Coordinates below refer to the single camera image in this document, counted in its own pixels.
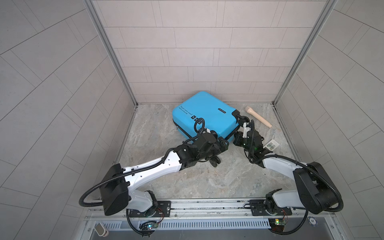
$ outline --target gray marble surface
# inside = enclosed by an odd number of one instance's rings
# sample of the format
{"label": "gray marble surface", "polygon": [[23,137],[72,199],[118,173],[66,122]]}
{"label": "gray marble surface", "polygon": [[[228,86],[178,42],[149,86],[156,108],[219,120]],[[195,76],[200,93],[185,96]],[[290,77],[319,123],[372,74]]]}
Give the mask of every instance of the gray marble surface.
{"label": "gray marble surface", "polygon": [[[264,137],[264,144],[271,139],[280,143],[275,153],[293,157],[271,104],[230,103],[229,105],[238,109],[242,115],[255,120],[255,128]],[[178,104],[138,106],[120,159],[123,167],[161,157],[167,149],[176,147],[185,140],[172,121],[172,110],[176,106]],[[244,110],[246,106],[253,108],[273,127],[266,127],[246,113]],[[216,168],[209,162],[198,162],[194,167],[164,175],[138,189],[152,190],[158,199],[166,199],[264,197],[268,192],[278,188],[288,190],[296,188],[294,181],[288,177],[249,163],[243,148],[232,143],[226,152],[219,155],[219,158],[222,162]]]}

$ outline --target wooden stick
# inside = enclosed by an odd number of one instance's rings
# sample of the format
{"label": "wooden stick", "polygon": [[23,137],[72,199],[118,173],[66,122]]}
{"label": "wooden stick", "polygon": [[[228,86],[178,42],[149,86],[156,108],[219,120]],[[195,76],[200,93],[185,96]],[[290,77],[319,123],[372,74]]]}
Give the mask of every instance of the wooden stick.
{"label": "wooden stick", "polygon": [[245,107],[245,111],[249,114],[251,114],[252,116],[254,116],[257,120],[259,120],[262,124],[264,124],[265,126],[271,128],[272,125],[267,121],[265,120],[263,117],[261,117],[259,114],[257,114],[251,107]]}

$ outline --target metal base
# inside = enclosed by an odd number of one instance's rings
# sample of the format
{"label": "metal base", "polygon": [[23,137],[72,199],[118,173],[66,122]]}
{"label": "metal base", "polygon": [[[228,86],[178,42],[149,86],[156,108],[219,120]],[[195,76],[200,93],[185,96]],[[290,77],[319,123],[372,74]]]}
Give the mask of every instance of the metal base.
{"label": "metal base", "polygon": [[[169,217],[170,216],[170,201],[157,201],[158,203],[158,208],[160,208],[163,213],[164,217]],[[137,210],[130,210],[129,211],[129,217],[145,217],[143,212],[139,212]],[[160,217],[160,213],[156,211],[151,217]]]}

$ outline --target mounting plate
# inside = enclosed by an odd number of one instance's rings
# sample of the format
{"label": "mounting plate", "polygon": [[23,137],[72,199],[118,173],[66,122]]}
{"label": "mounting plate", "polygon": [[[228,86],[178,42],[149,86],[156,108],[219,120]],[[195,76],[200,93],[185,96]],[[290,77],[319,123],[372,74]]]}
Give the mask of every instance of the mounting plate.
{"label": "mounting plate", "polygon": [[[158,203],[158,208],[163,210],[164,217],[169,217],[170,216],[170,201],[157,201]],[[139,212],[137,210],[130,210],[129,211],[129,217],[145,217],[143,212]],[[160,217],[159,211],[156,211],[154,215],[151,217]]]}
{"label": "mounting plate", "polygon": [[276,215],[271,215],[266,211],[264,200],[249,200],[249,207],[252,211],[252,216],[283,216],[285,211],[286,215],[292,215],[292,211],[290,208],[284,207],[280,208]]}

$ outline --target blue suitcase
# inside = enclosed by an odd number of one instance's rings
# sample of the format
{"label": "blue suitcase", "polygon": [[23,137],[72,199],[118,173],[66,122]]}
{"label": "blue suitcase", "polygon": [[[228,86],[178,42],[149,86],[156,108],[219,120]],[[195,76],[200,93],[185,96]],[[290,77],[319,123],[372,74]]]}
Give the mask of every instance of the blue suitcase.
{"label": "blue suitcase", "polygon": [[196,119],[204,118],[205,128],[214,130],[218,137],[233,140],[233,134],[239,129],[240,112],[223,103],[207,92],[199,92],[177,106],[172,111],[173,122],[178,131],[186,138],[197,135],[194,130]]}

